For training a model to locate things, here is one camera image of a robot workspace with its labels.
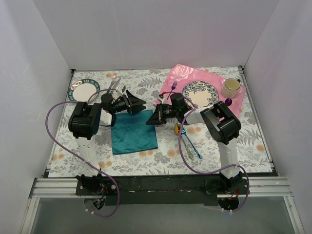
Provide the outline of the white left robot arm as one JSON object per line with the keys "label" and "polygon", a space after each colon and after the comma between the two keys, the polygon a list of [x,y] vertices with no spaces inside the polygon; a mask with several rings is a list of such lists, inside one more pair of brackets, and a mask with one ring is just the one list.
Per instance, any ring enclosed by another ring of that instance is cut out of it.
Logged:
{"label": "white left robot arm", "polygon": [[76,176],[82,187],[91,194],[98,195],[104,190],[100,166],[96,159],[95,135],[101,125],[113,127],[116,113],[127,111],[137,114],[146,109],[146,101],[132,95],[128,90],[117,99],[110,93],[101,96],[101,103],[78,102],[68,122],[82,158],[83,170]]}

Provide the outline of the teal cloth napkin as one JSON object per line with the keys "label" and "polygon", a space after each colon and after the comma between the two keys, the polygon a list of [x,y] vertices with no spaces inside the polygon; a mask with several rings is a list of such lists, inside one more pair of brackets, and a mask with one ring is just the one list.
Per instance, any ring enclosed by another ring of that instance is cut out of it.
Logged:
{"label": "teal cloth napkin", "polygon": [[155,126],[146,125],[152,113],[152,110],[144,110],[135,115],[130,113],[117,115],[116,123],[111,128],[114,155],[158,148]]}

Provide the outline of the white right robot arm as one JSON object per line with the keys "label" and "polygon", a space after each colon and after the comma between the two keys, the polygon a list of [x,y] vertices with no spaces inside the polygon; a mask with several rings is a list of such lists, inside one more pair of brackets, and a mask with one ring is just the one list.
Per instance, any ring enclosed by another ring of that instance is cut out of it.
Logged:
{"label": "white right robot arm", "polygon": [[171,104],[159,103],[155,111],[146,121],[146,125],[166,124],[167,119],[176,118],[183,125],[204,123],[211,137],[217,142],[221,159],[221,168],[212,172],[200,172],[193,169],[185,160],[181,139],[182,131],[178,134],[178,146],[184,164],[194,173],[200,175],[212,175],[219,173],[219,187],[223,192],[231,194],[238,189],[242,181],[244,169],[238,165],[237,138],[241,129],[241,123],[229,107],[222,101],[206,108],[192,109],[185,101],[181,93],[171,92]]}

